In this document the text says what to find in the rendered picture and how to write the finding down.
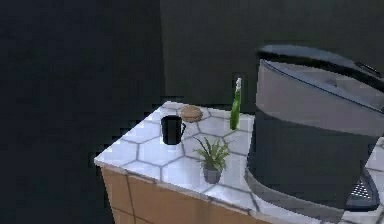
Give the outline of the brown hamburger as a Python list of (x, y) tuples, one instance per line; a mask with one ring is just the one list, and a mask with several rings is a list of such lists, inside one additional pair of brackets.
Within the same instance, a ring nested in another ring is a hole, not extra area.
[(189, 123), (200, 121), (203, 117), (202, 111), (193, 105), (184, 106), (180, 111), (180, 115), (183, 121)]

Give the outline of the black mug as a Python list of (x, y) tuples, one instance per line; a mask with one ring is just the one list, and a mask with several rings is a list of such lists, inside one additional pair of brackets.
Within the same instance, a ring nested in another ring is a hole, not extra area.
[(163, 142), (167, 145), (177, 145), (185, 132), (186, 125), (177, 115), (168, 115), (161, 119)]

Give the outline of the green bottle with white cap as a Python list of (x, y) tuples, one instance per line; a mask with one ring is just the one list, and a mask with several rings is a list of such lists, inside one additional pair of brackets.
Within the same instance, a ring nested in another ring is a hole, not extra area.
[(232, 130), (237, 129), (237, 125), (239, 122), (239, 111), (240, 111), (240, 104), (241, 104), (241, 83), (242, 83), (242, 79), (238, 78), (236, 80), (235, 95), (234, 95), (234, 100), (233, 100), (232, 109), (231, 109), (231, 116), (230, 116), (230, 128)]

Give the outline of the green house plant grey pot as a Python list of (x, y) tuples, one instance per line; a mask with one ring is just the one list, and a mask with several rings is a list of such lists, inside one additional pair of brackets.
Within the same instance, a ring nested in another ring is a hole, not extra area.
[(209, 184), (217, 184), (220, 181), (222, 172), (227, 168), (226, 157), (230, 155), (229, 144), (220, 143), (216, 139), (210, 143), (206, 137), (203, 140), (197, 139), (200, 147), (194, 152), (201, 156), (199, 160), (203, 170), (204, 180)]

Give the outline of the brown cupboard with tiled top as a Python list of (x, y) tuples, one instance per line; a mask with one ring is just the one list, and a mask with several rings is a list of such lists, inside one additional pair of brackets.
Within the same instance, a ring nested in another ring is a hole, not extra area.
[[(250, 191), (244, 180), (253, 129), (248, 114), (231, 130), (229, 112), (205, 108), (201, 121), (187, 125), (180, 144), (164, 144), (160, 120), (181, 108), (164, 103), (95, 157), (115, 224), (384, 224), (384, 140), (367, 165), (380, 193), (379, 207), (346, 212), (332, 223), (282, 209)], [(216, 184), (205, 181), (195, 151), (204, 139), (229, 145), (227, 167)]]

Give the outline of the grey and black coffee machine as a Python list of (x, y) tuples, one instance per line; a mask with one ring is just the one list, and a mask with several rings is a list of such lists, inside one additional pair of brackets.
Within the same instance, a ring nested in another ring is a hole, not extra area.
[(256, 110), (245, 180), (275, 206), (338, 222), (379, 207), (366, 163), (384, 137), (384, 75), (294, 45), (257, 52)]

